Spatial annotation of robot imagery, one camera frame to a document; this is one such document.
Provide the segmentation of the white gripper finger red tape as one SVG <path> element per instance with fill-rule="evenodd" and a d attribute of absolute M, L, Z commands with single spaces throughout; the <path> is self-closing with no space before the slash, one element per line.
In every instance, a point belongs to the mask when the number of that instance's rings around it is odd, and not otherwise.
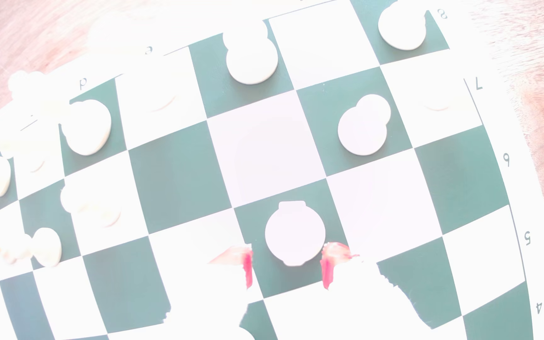
<path fill-rule="evenodd" d="M 164 325 L 167 339 L 253 339 L 240 327 L 253 285 L 250 244 L 230 246 L 198 265 L 172 294 Z"/>
<path fill-rule="evenodd" d="M 373 260 L 339 242 L 321 250 L 321 277 L 328 290 L 331 339 L 433 339 L 411 300 L 380 273 Z"/>

